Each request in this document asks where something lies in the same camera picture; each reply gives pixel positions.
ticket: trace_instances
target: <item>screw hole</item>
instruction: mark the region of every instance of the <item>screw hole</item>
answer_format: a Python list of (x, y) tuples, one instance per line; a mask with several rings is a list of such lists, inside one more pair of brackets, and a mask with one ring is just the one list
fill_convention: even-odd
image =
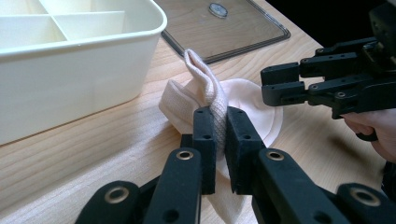
[(350, 194), (356, 201), (368, 206), (376, 207), (381, 204), (381, 201), (366, 189), (352, 188), (350, 189)]
[(105, 195), (105, 201), (107, 203), (121, 203), (129, 195), (129, 190), (125, 187), (115, 187), (110, 189)]
[(274, 151), (269, 151), (267, 152), (267, 157), (273, 161), (283, 161), (283, 159), (285, 159), (285, 156), (283, 156), (282, 154), (278, 153), (278, 152), (274, 152)]
[(318, 223), (324, 223), (324, 224), (332, 223), (332, 219), (327, 214), (325, 214), (323, 212), (316, 212), (314, 214), (314, 219)]
[(168, 211), (164, 212), (163, 220), (168, 223), (177, 221), (178, 220), (178, 211), (175, 209), (172, 209), (172, 210), (168, 210)]
[(187, 160), (191, 159), (193, 156), (194, 156), (194, 154), (192, 154), (192, 152), (190, 152), (190, 151), (179, 151), (177, 153), (177, 157), (183, 161), (187, 161)]
[(345, 97), (346, 94), (344, 92), (342, 92), (342, 91), (339, 91), (339, 92), (337, 92), (337, 96), (338, 97)]

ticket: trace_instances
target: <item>finger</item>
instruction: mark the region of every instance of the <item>finger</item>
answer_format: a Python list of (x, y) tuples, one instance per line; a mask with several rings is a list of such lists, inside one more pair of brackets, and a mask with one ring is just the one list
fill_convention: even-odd
[(348, 113), (341, 115), (344, 119), (349, 119), (355, 123), (363, 124), (366, 126), (373, 126), (373, 121), (375, 120), (375, 113), (373, 111), (364, 113)]
[(388, 152), (378, 141), (372, 142), (372, 146), (382, 158), (390, 162), (396, 162), (396, 155)]
[(354, 133), (362, 133), (364, 135), (370, 135), (374, 132), (373, 127), (369, 127), (357, 122), (354, 122), (350, 119), (344, 119), (346, 125), (354, 132)]

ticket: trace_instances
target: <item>storage container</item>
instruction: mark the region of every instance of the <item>storage container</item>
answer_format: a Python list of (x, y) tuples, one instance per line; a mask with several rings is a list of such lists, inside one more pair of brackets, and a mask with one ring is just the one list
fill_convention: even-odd
[(152, 0), (0, 1), (0, 145), (135, 98), (166, 23)]

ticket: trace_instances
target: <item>black mechanical part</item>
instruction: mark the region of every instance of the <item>black mechanical part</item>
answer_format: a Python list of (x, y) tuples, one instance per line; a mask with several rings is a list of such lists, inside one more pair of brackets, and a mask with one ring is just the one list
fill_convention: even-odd
[(216, 186), (216, 136), (210, 108), (194, 111), (192, 147), (202, 157), (202, 194), (215, 193)]
[(99, 190), (81, 210), (77, 224), (199, 223), (201, 155), (182, 147), (168, 157), (163, 173), (139, 188), (114, 181)]
[(384, 177), (382, 179), (381, 189), (387, 196), (396, 202), (396, 164), (387, 161), (384, 168)]
[(143, 223), (199, 223), (201, 155), (183, 147), (174, 150), (163, 168)]
[(84, 206), (77, 224), (134, 223), (141, 218), (138, 209), (139, 187), (115, 181), (97, 190)]
[[(349, 223), (288, 153), (263, 149), (255, 164), (252, 206), (261, 223)], [(277, 219), (267, 219), (269, 208)]]
[[(207, 116), (194, 118), (205, 123), (201, 119)], [(396, 205), (380, 192), (358, 184), (342, 185), (337, 194), (321, 189), (288, 153), (265, 147), (243, 110), (228, 107), (227, 120), (231, 187), (253, 196), (259, 223), (395, 223)], [(181, 145), (192, 143), (192, 134), (183, 134)], [(176, 149), (162, 175), (140, 189), (124, 181), (100, 188), (77, 223), (199, 223), (202, 165), (198, 150)], [(386, 169), (384, 183), (393, 183), (386, 185), (387, 190), (395, 189), (395, 170), (393, 164)]]
[[(375, 37), (317, 49), (315, 56), (264, 68), (262, 99), (271, 106), (332, 108), (332, 118), (349, 112), (396, 108), (396, 7), (385, 3), (370, 11)], [(300, 77), (323, 77), (307, 90)]]
[(265, 145), (245, 111), (228, 106), (226, 138), (225, 157), (231, 189), (236, 194), (251, 195), (253, 161)]

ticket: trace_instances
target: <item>wooden surface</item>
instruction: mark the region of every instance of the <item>wooden surface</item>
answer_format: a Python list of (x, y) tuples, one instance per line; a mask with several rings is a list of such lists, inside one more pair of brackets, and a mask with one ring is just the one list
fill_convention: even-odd
[[(266, 2), (257, 3), (290, 30), (291, 39), (211, 64), (219, 80), (241, 77), (260, 85), (264, 67), (297, 62), (320, 47)], [(0, 222), (73, 223), (103, 185), (126, 180), (141, 186), (159, 175), (181, 136), (158, 108), (170, 78), (185, 83), (191, 75), (160, 39), (137, 98), (0, 147)], [(330, 191), (348, 182), (380, 189), (385, 161), (342, 120), (331, 119), (327, 107), (284, 107), (272, 147), (289, 152), (316, 184)], [(221, 223), (205, 198), (201, 222)], [(255, 222), (247, 203), (238, 223)]]

